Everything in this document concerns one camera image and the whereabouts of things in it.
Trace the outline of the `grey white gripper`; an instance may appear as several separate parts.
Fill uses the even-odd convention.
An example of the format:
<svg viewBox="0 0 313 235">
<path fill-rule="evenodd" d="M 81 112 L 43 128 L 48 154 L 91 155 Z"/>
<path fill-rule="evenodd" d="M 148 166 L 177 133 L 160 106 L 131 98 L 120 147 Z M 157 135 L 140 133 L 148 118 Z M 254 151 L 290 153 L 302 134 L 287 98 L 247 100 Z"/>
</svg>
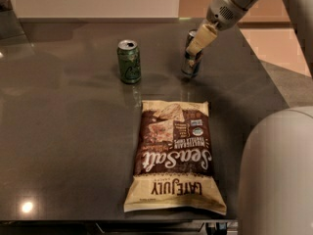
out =
<svg viewBox="0 0 313 235">
<path fill-rule="evenodd" d="M 206 19 L 191 40 L 186 51 L 191 56 L 208 46 L 217 37 L 217 30 L 226 30 L 233 27 L 244 15 L 246 10 L 233 0 L 212 0 L 208 6 Z"/>
</svg>

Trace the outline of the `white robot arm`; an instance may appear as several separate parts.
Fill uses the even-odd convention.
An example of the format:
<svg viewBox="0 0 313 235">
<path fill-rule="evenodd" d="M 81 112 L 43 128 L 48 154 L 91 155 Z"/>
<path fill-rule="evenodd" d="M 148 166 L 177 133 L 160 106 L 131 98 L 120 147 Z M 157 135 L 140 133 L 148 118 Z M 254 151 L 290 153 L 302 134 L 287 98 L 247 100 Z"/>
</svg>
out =
<svg viewBox="0 0 313 235">
<path fill-rule="evenodd" d="M 196 55 L 258 0 L 212 0 L 189 44 Z M 308 65 L 313 63 L 313 0 L 283 0 Z M 313 107 L 277 112 L 246 140 L 239 183 L 238 235 L 313 235 Z"/>
</svg>

